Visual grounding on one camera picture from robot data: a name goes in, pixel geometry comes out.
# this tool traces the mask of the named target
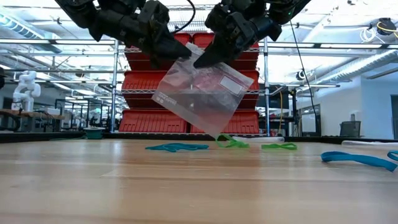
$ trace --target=plastic bag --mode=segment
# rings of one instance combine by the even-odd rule
[[[254,80],[225,63],[194,68],[193,63],[203,51],[191,43],[186,46],[192,56],[173,64],[152,99],[217,138]]]

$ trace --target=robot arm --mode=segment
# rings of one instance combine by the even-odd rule
[[[55,0],[77,26],[88,29],[97,41],[108,35],[135,46],[156,58],[177,59],[191,56],[169,32],[169,10],[160,2],[149,0]]]
[[[215,37],[196,68],[230,62],[256,42],[269,36],[276,41],[280,25],[296,16],[310,0],[222,0],[209,13],[205,25]]]
[[[135,46],[157,57],[176,59],[191,56],[167,28],[169,10],[155,0],[55,0],[81,28],[99,41],[103,34]],[[310,0],[221,0],[205,22],[215,33],[213,42],[194,66],[230,62],[254,43],[269,36],[277,40],[282,24],[298,14]]]

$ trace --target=metal pole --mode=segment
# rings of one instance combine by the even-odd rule
[[[102,107],[103,107],[103,104],[101,104],[101,114],[99,116],[99,126],[100,127],[102,127]]]
[[[114,119],[116,116],[116,81],[118,79],[118,58],[119,58],[119,41],[114,41],[114,62],[113,62],[113,79],[112,79],[112,114],[111,114],[111,133],[114,131]]]
[[[87,116],[86,116],[86,128],[88,128],[88,122],[89,122],[89,113],[90,113],[90,100],[87,100]]]
[[[79,122],[79,128],[82,128],[83,125],[81,125],[81,121],[83,119],[83,105],[80,108],[80,122]]]
[[[269,124],[269,82],[268,82],[268,40],[264,38],[264,79],[266,86],[266,123],[267,123],[267,136],[271,136],[271,127]]]

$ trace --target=black cable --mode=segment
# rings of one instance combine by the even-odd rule
[[[172,34],[176,34],[176,33],[180,32],[181,30],[185,29],[187,26],[189,26],[189,24],[191,24],[191,22],[192,22],[193,19],[195,18],[195,15],[196,15],[196,13],[197,13],[197,9],[195,8],[195,5],[192,3],[191,0],[187,0],[187,2],[189,2],[189,4],[192,6],[192,11],[193,11],[192,17],[191,17],[191,19],[190,19],[184,26],[181,26],[181,28],[179,28],[179,29],[173,31]]]
[[[307,73],[305,72],[303,59],[301,58],[301,53],[300,53],[299,44],[297,43],[296,35],[295,35],[295,33],[294,33],[294,28],[293,28],[293,24],[292,24],[292,21],[291,21],[291,20],[290,20],[290,26],[292,27],[294,42],[296,43],[297,52],[298,52],[298,56],[300,57],[300,62],[301,62],[301,66],[302,66],[302,68],[303,68],[305,80],[307,81],[308,88],[310,89],[311,105],[312,105],[313,113],[314,113],[314,115],[315,115],[315,127],[318,128],[318,117],[317,117],[317,112],[315,111],[315,107],[314,107],[314,105],[313,105],[312,90],[311,90],[310,82],[308,81],[308,78],[307,78]]]

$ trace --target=fluorescent light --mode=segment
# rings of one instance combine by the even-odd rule
[[[285,86],[300,87],[301,85],[299,85],[299,84],[285,84]]]
[[[286,47],[286,48],[292,48],[292,47],[297,47],[295,43],[283,43],[283,42],[276,42],[276,43],[268,43],[268,47]],[[300,48],[311,48],[314,47],[314,44],[301,44],[298,43],[298,47]]]
[[[95,92],[89,90],[76,90],[76,91],[84,95],[97,95]]]
[[[319,84],[314,84],[314,85],[311,85],[311,84],[310,84],[310,86],[311,86],[311,87],[325,87],[325,88],[328,88],[328,87],[338,87],[338,85],[319,85]]]
[[[321,48],[335,48],[335,49],[376,49],[380,48],[381,44],[322,44]]]
[[[112,84],[112,81],[86,81],[86,83]]]
[[[281,86],[292,86],[292,87],[300,87],[300,84],[285,84],[285,83],[270,83],[270,85],[281,85]]]
[[[72,90],[71,88],[69,88],[67,86],[64,86],[64,85],[61,85],[61,84],[58,84],[58,83],[54,83],[54,85],[59,87],[59,88],[61,88],[61,89],[64,89],[64,90]]]
[[[56,44],[71,44],[71,45],[113,45],[114,40],[101,40],[99,42],[95,40],[56,40]]]
[[[51,83],[81,83],[81,81],[75,81],[75,80],[54,80],[50,81]]]
[[[83,104],[84,102],[87,103],[87,100],[69,100],[68,102],[69,103],[81,103],[81,104]]]
[[[48,40],[39,39],[0,39],[0,44],[49,44]]]

